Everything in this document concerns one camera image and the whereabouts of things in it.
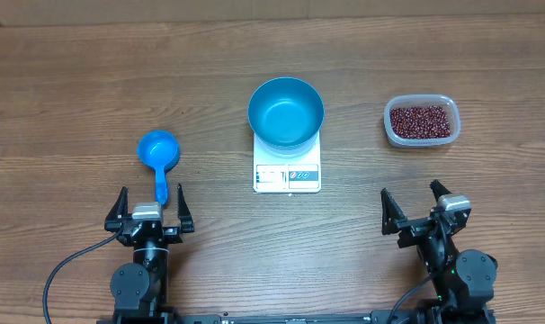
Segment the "blue plastic measuring scoop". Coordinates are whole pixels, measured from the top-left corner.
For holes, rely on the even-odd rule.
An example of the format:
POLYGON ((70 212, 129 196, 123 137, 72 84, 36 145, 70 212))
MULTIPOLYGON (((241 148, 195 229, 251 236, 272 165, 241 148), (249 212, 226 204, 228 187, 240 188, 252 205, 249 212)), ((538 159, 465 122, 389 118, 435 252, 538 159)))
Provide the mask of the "blue plastic measuring scoop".
POLYGON ((155 173, 155 199, 161 205, 169 200, 166 174, 178 163, 181 156, 177 138, 166 130, 153 130, 138 143, 140 161, 155 173))

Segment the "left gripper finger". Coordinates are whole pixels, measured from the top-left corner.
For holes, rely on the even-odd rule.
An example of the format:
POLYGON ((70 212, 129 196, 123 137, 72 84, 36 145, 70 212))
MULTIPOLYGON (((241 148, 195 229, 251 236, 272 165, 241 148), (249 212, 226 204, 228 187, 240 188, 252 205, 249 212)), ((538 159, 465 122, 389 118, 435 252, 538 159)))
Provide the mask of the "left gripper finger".
POLYGON ((120 220, 123 216, 128 213, 128 188, 123 186, 119 193, 119 196, 112 206, 111 210, 107 214, 106 221, 116 221, 120 220))
POLYGON ((182 224, 193 224, 192 214, 184 199, 181 184, 177 185, 177 217, 182 224))

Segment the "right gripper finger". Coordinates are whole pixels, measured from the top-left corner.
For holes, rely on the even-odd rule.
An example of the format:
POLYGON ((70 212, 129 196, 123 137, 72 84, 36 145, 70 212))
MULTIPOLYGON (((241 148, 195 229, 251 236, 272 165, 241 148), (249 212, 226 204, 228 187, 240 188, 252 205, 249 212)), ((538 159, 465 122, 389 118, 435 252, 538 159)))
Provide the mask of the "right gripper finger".
POLYGON ((380 191, 380 197, 382 205, 381 233, 383 235, 398 233, 407 222, 407 217, 387 188, 380 191))
POLYGON ((433 192, 433 196, 435 201, 439 201, 441 196, 444 196, 446 194, 451 194, 451 191, 448 190, 441 182, 437 179, 433 180, 430 183, 430 189, 433 192))

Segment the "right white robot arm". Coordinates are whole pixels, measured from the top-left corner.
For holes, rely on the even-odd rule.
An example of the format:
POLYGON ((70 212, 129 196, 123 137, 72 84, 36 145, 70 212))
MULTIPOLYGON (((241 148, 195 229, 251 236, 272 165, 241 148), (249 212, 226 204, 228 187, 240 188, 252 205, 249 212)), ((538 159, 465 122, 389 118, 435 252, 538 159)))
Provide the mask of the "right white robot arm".
POLYGON ((487 303, 494 298, 498 263, 476 249, 459 251, 452 237, 471 214, 469 198, 430 183, 436 205, 427 217, 410 220, 391 192, 380 191, 384 235, 398 235, 400 248, 415 247, 427 277, 388 311, 387 323, 495 323, 487 303))

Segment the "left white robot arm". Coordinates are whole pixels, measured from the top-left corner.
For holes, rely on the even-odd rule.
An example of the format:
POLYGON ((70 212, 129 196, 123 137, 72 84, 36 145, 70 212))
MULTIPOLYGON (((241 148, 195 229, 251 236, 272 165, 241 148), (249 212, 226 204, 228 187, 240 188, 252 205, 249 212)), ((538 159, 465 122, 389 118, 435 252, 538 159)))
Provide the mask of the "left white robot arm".
POLYGON ((112 275, 113 323, 181 323, 177 310, 167 304, 168 247, 193 233, 192 215, 180 185, 176 187, 178 226, 164 224, 159 202, 143 202, 128 210, 128 189, 119 197, 104 221, 104 229, 123 246, 133 249, 132 261, 112 275))

